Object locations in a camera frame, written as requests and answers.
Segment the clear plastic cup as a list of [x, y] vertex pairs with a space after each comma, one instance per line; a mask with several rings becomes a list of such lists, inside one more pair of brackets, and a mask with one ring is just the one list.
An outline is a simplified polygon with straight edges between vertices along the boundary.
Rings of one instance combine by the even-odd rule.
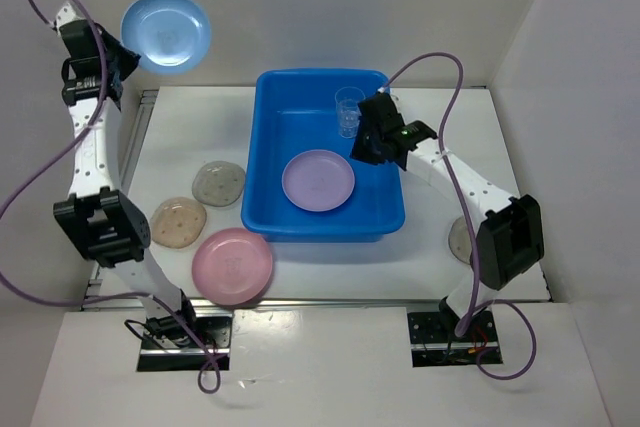
[[336, 115], [341, 137], [350, 139], [357, 135], [360, 122], [358, 104], [364, 99], [364, 92], [357, 87], [342, 87], [336, 92]]

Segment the purple round plate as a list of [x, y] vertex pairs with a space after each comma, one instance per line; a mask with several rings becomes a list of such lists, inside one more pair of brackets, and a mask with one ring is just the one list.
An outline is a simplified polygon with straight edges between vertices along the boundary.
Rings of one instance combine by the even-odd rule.
[[314, 149], [288, 162], [281, 183], [286, 198], [296, 207], [309, 212], [327, 212], [351, 197], [355, 174], [341, 155]]

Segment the light blue round plate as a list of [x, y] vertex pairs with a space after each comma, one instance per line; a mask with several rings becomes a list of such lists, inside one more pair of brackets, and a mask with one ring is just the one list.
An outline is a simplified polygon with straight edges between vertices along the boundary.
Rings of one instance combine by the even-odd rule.
[[213, 38], [209, 17], [194, 0], [136, 0], [120, 23], [122, 44], [141, 69], [181, 75], [206, 57]]

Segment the blue plastic bin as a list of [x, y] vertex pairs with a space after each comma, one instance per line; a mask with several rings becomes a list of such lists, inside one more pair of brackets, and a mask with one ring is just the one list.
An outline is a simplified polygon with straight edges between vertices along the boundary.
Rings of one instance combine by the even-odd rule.
[[387, 78], [375, 70], [288, 69], [257, 80], [241, 210], [244, 226], [283, 242], [375, 242], [399, 230], [405, 209], [394, 164], [350, 160], [355, 188], [328, 212], [309, 212], [285, 195], [282, 175], [298, 154], [315, 149], [350, 158], [353, 142], [338, 133], [335, 95], [355, 87], [371, 95]]

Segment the grey textured glass plate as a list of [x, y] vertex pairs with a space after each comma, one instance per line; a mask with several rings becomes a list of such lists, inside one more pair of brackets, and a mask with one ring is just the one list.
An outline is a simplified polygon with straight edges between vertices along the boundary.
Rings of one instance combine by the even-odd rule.
[[227, 207], [240, 198], [245, 178], [245, 171], [238, 164], [227, 161], [209, 162], [196, 173], [192, 195], [202, 204]]

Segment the pink round plate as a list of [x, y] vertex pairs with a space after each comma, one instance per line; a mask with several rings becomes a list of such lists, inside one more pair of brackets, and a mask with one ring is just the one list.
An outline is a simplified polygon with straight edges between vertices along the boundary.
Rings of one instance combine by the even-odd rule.
[[222, 306], [259, 297], [268, 287], [274, 259], [267, 241], [242, 228], [220, 230], [197, 249], [191, 274], [197, 291]]

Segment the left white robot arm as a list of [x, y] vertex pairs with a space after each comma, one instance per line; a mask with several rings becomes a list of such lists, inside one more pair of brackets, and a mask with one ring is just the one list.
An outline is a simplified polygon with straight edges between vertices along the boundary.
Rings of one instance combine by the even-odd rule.
[[200, 332], [193, 307], [153, 258], [149, 222], [121, 189], [122, 82], [139, 57], [86, 19], [59, 23], [57, 31], [69, 53], [62, 99], [77, 144], [69, 194], [55, 203], [54, 218], [84, 259], [141, 293], [153, 343], [190, 346]]

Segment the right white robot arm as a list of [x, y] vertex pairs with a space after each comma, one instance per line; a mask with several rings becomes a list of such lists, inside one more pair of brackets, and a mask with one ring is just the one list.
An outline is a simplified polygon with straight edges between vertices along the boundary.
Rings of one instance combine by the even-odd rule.
[[394, 163], [458, 202], [471, 241], [472, 272], [441, 302], [439, 329], [460, 340], [474, 326], [478, 307], [544, 256], [541, 208], [482, 177], [448, 149], [444, 129], [406, 123], [393, 97], [377, 92], [358, 104], [359, 127], [350, 154], [371, 165]]

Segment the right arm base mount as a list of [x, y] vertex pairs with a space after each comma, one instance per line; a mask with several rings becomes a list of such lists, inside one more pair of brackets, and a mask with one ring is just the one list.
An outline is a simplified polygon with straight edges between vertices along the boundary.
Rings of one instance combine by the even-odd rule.
[[409, 312], [407, 321], [414, 368], [472, 365], [479, 354], [483, 363], [503, 363], [490, 311], [477, 316], [460, 339], [448, 333], [436, 312]]

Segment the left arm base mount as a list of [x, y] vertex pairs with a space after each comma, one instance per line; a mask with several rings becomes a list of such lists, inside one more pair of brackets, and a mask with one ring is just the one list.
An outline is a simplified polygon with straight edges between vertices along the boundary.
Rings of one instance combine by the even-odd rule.
[[139, 341], [138, 372], [198, 371], [206, 360], [199, 343], [218, 357], [221, 371], [230, 363], [232, 317], [229, 315], [196, 316], [186, 319], [195, 341], [172, 317], [139, 321], [126, 319], [125, 328]]

